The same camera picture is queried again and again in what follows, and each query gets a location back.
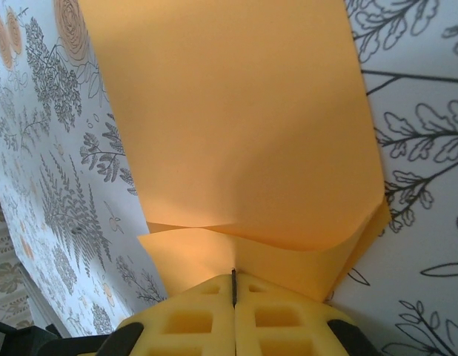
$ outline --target folded paper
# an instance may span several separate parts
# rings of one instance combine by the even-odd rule
[[[80,5],[170,294],[235,266],[322,299],[389,218],[342,1]]]

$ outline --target orange paper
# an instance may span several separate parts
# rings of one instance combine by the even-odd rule
[[[322,299],[388,221],[342,1],[80,4],[144,214],[173,228],[141,238],[169,291],[235,266]]]

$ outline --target botanical wallpaper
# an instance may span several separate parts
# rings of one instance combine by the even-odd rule
[[[33,322],[19,268],[0,206],[0,321],[24,328]]]
[[[458,0],[345,5],[393,219],[328,303],[384,355],[458,356]],[[73,335],[165,298],[77,0],[0,0],[0,200]]]
[[[70,333],[109,333],[165,290],[78,2],[24,4],[0,0],[0,224]]]

